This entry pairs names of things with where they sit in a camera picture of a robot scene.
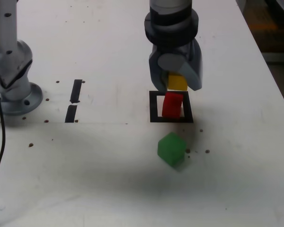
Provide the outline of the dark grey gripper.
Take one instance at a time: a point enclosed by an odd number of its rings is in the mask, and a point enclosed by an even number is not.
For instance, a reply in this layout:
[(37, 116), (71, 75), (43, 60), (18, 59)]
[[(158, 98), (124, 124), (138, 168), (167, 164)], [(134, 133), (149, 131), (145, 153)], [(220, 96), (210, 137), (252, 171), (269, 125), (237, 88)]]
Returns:
[(180, 47), (153, 45), (149, 56), (151, 81), (158, 91), (167, 91), (168, 76), (181, 76), (193, 91), (202, 88), (202, 53), (196, 40)]

